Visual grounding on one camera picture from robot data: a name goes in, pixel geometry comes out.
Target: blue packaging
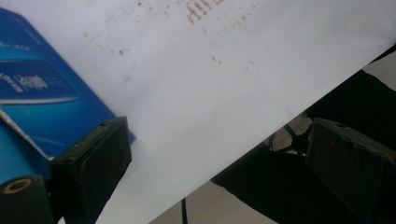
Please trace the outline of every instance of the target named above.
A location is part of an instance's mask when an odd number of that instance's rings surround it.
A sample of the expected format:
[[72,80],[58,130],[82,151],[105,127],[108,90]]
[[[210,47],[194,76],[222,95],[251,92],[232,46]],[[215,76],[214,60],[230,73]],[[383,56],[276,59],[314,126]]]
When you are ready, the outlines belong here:
[[[4,148],[25,151],[23,147],[33,148],[51,160],[90,129],[114,117],[26,19],[0,8],[0,118],[11,128],[8,132],[17,133],[29,143],[21,146],[15,144],[14,138],[3,140],[1,161],[7,161]],[[9,140],[9,133],[5,132],[3,127],[0,139]],[[32,161],[35,156],[26,156],[29,153],[10,154],[8,166],[16,160],[39,162]],[[12,170],[4,166],[0,169]],[[29,167],[26,172],[42,166]],[[1,170],[0,183],[6,181]]]

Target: floor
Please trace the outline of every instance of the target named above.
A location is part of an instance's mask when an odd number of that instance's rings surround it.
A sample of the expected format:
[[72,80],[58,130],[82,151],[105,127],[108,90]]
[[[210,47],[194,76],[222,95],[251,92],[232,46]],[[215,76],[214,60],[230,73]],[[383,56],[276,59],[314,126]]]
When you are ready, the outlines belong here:
[[[367,65],[364,70],[376,76],[390,88],[396,90],[396,53]],[[303,132],[309,120],[299,116],[290,122],[295,132]],[[276,132],[274,147],[281,148],[290,142],[284,130]],[[239,201],[224,188],[208,181],[187,197],[187,214],[189,223],[192,224],[272,224],[275,223],[268,217],[256,212],[246,204]],[[175,204],[150,224],[181,224],[181,203]]]

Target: blue box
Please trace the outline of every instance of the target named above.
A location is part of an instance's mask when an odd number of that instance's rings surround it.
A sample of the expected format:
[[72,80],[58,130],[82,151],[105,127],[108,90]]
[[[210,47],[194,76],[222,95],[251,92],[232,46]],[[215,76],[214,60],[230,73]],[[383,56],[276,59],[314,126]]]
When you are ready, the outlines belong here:
[[[0,168],[2,183],[14,177],[12,169],[16,175],[43,173],[37,164],[41,159],[16,151],[35,149],[51,160],[115,116],[26,19],[0,8],[0,21],[0,161],[6,163]],[[29,144],[20,144],[22,139]],[[34,165],[17,167],[21,160]]]

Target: table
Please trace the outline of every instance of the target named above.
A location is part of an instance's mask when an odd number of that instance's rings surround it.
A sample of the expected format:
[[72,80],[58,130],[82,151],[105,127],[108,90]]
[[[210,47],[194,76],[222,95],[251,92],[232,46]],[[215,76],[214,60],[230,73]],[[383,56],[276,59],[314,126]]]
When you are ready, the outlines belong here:
[[394,0],[3,0],[126,115],[98,223],[148,223],[396,42]]

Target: black cable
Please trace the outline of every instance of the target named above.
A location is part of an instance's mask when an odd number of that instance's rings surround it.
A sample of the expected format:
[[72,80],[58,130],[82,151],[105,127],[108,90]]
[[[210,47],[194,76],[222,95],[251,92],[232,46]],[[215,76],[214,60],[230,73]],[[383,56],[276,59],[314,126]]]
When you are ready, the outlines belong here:
[[186,198],[181,200],[181,218],[183,224],[188,224],[187,220],[187,208],[186,208]]

